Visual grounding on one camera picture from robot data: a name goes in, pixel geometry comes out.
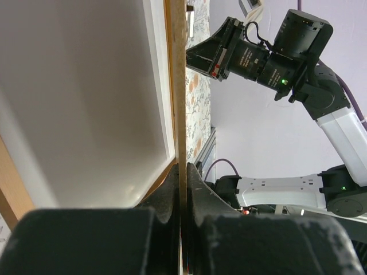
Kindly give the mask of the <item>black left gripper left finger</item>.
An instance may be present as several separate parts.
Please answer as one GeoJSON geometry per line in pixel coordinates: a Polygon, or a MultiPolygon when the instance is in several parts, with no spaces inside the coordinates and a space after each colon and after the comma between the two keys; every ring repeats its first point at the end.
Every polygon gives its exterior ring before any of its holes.
{"type": "Polygon", "coordinates": [[[38,209],[17,224],[2,274],[178,274],[178,167],[133,208],[38,209]]]}

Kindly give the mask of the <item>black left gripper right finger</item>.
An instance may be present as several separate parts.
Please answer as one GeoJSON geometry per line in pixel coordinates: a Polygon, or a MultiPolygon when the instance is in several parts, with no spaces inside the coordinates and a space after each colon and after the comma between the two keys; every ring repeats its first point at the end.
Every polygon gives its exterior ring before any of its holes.
{"type": "Polygon", "coordinates": [[[187,165],[191,274],[363,274],[345,229],[332,217],[244,215],[187,165]]]}

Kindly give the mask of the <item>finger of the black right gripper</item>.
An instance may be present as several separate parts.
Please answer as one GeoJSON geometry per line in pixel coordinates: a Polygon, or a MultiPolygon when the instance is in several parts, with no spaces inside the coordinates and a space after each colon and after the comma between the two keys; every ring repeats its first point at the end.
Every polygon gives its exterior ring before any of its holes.
{"type": "Polygon", "coordinates": [[[212,74],[221,52],[228,46],[232,18],[228,17],[208,39],[186,50],[186,67],[201,74],[212,74]]]}

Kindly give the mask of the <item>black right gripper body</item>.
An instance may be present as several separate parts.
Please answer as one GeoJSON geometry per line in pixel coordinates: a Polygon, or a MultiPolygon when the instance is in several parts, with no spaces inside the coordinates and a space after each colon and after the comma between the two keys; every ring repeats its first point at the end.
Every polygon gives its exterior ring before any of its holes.
{"type": "Polygon", "coordinates": [[[277,93],[289,93],[305,60],[306,45],[301,38],[291,41],[287,29],[284,23],[271,44],[259,36],[257,22],[244,24],[227,17],[211,36],[216,46],[210,65],[211,78],[222,81],[233,73],[277,93]]]}

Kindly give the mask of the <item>brown cardboard backing board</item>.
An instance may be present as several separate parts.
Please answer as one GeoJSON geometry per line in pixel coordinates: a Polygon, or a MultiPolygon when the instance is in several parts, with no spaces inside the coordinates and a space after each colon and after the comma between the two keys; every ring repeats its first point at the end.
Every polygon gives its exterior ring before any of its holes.
{"type": "Polygon", "coordinates": [[[186,1],[171,1],[175,133],[179,172],[183,273],[188,274],[188,212],[186,174],[186,1]]]}

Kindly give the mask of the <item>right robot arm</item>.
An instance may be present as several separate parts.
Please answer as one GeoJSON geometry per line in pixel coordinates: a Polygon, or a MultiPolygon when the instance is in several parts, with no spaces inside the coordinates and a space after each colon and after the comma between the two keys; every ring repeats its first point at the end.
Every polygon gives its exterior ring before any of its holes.
{"type": "Polygon", "coordinates": [[[186,51],[186,66],[222,81],[230,73],[275,91],[275,100],[300,102],[342,160],[340,166],[293,178],[247,178],[235,173],[211,184],[230,207],[244,214],[258,205],[323,209],[343,218],[366,213],[366,125],[346,85],[319,57],[333,27],[290,9],[273,43],[248,38],[249,24],[229,17],[211,37],[186,51]]]}

